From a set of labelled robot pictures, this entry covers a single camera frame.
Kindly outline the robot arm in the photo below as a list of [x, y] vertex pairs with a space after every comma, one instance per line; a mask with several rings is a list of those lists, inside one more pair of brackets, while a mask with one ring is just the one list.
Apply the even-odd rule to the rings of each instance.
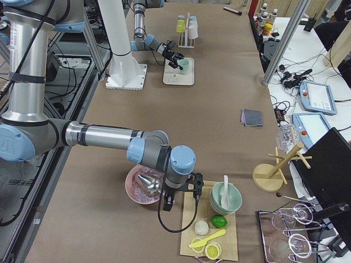
[[146, 51], [154, 50], [161, 54], [172, 68], [183, 69], [183, 66], [178, 64], [178, 61], [184, 59], [184, 55], [173, 50], [175, 41], [167, 43], [161, 42], [152, 34], [147, 34], [144, 24], [145, 10], [148, 8], [162, 8], [165, 2], [162, 0], [136, 0], [133, 2], [134, 11], [134, 41], [131, 41], [131, 50]]
[[[106, 62], [95, 64], [99, 51], [86, 24], [84, 1], [3, 1], [9, 20], [9, 98], [1, 114], [1, 159], [22, 162], [60, 147], [95, 146], [125, 150], [133, 163], [164, 174], [159, 207], [170, 211], [178, 191], [202, 194], [203, 179], [194, 172], [196, 156], [184, 145], [172, 147], [161, 130], [144, 131], [85, 124], [83, 118], [108, 65], [113, 87], [141, 90], [147, 66], [137, 63], [129, 45], [121, 1], [99, 1], [101, 21], [111, 49]], [[46, 90], [49, 34], [74, 37], [65, 43], [71, 56], [90, 60], [79, 84], [68, 92]]]

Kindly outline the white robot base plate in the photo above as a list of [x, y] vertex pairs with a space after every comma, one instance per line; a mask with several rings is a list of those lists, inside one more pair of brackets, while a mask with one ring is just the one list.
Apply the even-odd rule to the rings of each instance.
[[113, 56], [106, 81], [108, 89], [142, 90], [147, 72], [147, 64], [139, 64], [130, 54]]

